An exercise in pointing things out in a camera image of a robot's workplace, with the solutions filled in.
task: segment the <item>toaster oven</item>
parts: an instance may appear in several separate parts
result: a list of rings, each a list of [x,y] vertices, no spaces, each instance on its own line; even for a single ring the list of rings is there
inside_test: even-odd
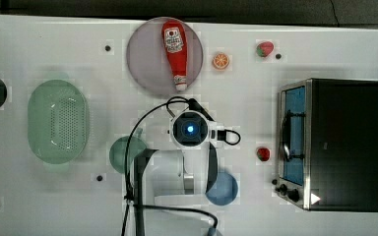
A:
[[[378,211],[378,82],[280,89],[278,196],[306,210]]]

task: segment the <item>oven door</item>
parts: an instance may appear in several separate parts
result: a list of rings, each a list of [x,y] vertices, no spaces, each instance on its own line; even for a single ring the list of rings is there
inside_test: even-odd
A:
[[[307,88],[303,81],[280,91],[279,103],[279,181],[278,195],[292,204],[307,209],[306,132]]]

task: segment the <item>blue bowl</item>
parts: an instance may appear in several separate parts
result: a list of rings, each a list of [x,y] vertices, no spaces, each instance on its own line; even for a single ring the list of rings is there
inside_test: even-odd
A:
[[[226,172],[219,172],[217,181],[214,186],[208,191],[208,200],[218,206],[225,206],[237,197],[238,185],[232,175]]]

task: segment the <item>green plastic basket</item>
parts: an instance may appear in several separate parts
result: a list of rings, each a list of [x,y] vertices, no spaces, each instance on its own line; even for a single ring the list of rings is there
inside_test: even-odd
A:
[[[88,104],[70,83],[48,81],[31,95],[28,123],[34,154],[46,163],[66,163],[79,156],[88,141]]]

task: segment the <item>strawberry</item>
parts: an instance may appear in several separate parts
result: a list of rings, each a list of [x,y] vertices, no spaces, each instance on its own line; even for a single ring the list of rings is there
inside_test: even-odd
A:
[[[275,46],[270,41],[265,41],[257,46],[257,55],[261,57],[267,57],[272,53]]]

